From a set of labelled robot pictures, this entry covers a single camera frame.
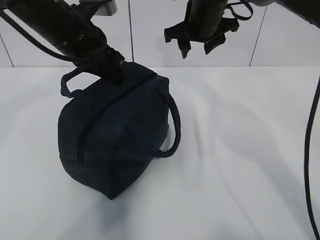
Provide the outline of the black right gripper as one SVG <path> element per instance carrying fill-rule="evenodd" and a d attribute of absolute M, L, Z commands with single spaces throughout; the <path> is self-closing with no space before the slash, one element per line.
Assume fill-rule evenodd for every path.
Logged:
<path fill-rule="evenodd" d="M 204 52 L 208 55 L 216 47 L 226 41 L 227 32 L 236 32 L 239 29 L 239 22 L 235 18 L 222 17 L 218 21 L 209 21 L 202 24 L 192 24 L 191 21 L 182 21 L 172 27 L 164 29 L 166 43 L 177 40 L 181 56 L 185 59 L 191 50 L 192 42 L 205 43 Z"/>

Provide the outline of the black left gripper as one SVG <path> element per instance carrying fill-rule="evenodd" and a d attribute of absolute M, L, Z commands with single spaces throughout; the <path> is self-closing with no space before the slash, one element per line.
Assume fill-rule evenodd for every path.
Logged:
<path fill-rule="evenodd" d="M 121 69 L 124 56 L 107 46 L 105 34 L 92 23 L 61 26 L 61 59 L 80 68 L 91 68 L 100 61 L 99 77 L 115 85 L 121 85 L 125 79 Z"/>

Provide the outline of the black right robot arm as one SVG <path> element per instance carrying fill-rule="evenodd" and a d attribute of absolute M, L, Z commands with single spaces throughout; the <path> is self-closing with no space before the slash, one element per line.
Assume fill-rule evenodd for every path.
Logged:
<path fill-rule="evenodd" d="M 203 43 L 208 55 L 226 41 L 227 32 L 236 32 L 239 21 L 248 21 L 253 17 L 252 4 L 266 7 L 273 0 L 239 0 L 229 3 L 227 0 L 189 0 L 184 20 L 164 29 L 166 43 L 177 40 L 181 56 L 185 59 L 192 49 L 191 42 Z"/>

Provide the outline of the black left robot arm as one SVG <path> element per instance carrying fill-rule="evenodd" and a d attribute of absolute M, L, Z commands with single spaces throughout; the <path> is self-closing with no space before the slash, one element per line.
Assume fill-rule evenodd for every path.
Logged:
<path fill-rule="evenodd" d="M 103 31 L 91 19 L 108 0 L 81 0 L 67 4 L 64 0 L 2 0 L 0 17 L 35 47 L 62 61 L 107 81 L 121 85 L 125 58 L 110 47 Z M 47 40 L 59 52 L 45 47 L 9 15 L 8 10 Z"/>

